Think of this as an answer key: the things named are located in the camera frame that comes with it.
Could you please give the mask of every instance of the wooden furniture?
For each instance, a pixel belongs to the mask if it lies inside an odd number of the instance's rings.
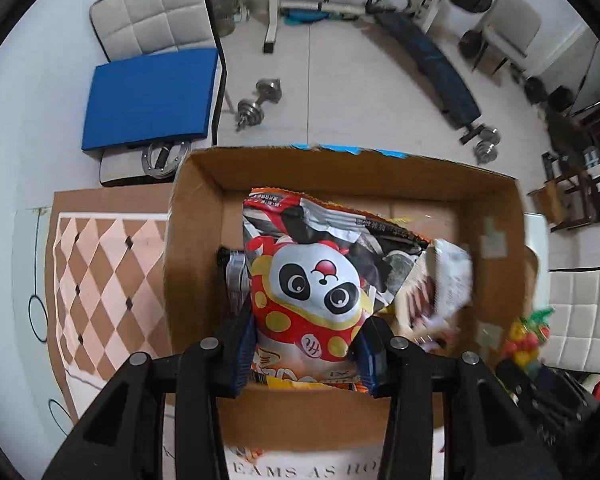
[[[577,229],[591,224],[600,224],[600,175],[592,177],[586,168],[573,168],[551,180],[542,189],[536,189],[528,195],[546,216],[555,224],[551,231]],[[582,205],[580,218],[568,218],[563,198],[577,193]]]

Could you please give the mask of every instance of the black circle outline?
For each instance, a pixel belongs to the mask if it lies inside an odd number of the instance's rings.
[[[36,332],[36,329],[33,327],[33,321],[32,321],[32,319],[31,319],[31,301],[32,301],[32,300],[38,300],[38,303],[39,303],[39,304],[40,304],[40,306],[42,307],[42,312],[44,312],[44,313],[45,313],[45,320],[46,320],[46,336],[45,336],[45,338],[44,338],[44,339],[42,339],[42,338],[41,338],[41,337],[38,335],[38,332]],[[42,300],[40,299],[39,295],[37,295],[37,294],[32,294],[32,295],[29,297],[29,307],[28,307],[28,310],[29,310],[29,325],[30,325],[30,327],[31,327],[31,331],[33,332],[33,335],[34,335],[34,336],[36,337],[36,339],[37,339],[38,341],[40,341],[42,344],[46,344],[46,342],[47,342],[47,341],[48,341],[48,339],[49,339],[49,333],[48,333],[48,330],[49,330],[49,328],[48,328],[48,327],[49,327],[49,316],[48,316],[48,315],[47,315],[47,313],[46,313],[46,307],[45,307],[45,304],[42,302]]]
[[[55,404],[57,404],[57,405],[60,407],[60,409],[64,411],[64,414],[65,414],[66,416],[68,416],[68,417],[69,417],[69,420],[71,420],[71,415],[69,415],[69,413],[68,413],[68,412],[67,412],[67,410],[64,408],[64,406],[62,406],[62,404],[60,404],[60,403],[59,403],[57,400],[55,400],[55,399],[49,399],[49,400],[46,402],[46,405],[47,405],[47,407],[49,408],[49,413],[51,413],[51,418],[52,418],[52,419],[54,420],[54,422],[56,423],[56,426],[57,426],[58,428],[60,428],[60,431],[62,431],[62,432],[64,433],[64,436],[68,436],[69,434],[68,434],[68,433],[67,433],[67,432],[66,432],[66,431],[65,431],[65,430],[62,428],[62,426],[60,426],[60,423],[59,423],[59,422],[58,422],[58,420],[56,419],[56,416],[54,415],[54,412],[51,410],[51,404],[52,404],[52,403],[55,403]]]

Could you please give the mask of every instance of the panda red nose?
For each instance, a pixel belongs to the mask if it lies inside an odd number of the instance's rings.
[[[320,272],[323,276],[335,276],[336,275],[336,266],[333,262],[329,260],[320,260],[316,265],[314,270]]]

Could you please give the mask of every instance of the panda eye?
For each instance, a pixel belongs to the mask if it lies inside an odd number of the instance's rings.
[[[295,300],[308,300],[311,286],[306,278],[304,269],[298,264],[285,264],[278,275],[282,292]]]
[[[345,314],[358,302],[358,288],[353,283],[341,283],[324,297],[324,306],[333,314]]]

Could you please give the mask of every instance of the chair backrest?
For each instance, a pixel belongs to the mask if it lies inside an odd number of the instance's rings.
[[[482,25],[490,25],[521,52],[526,52],[541,23],[540,15],[525,0],[496,0]]]
[[[210,0],[98,0],[89,15],[110,61],[200,46],[221,52]]]
[[[552,270],[547,366],[600,374],[600,268]]]

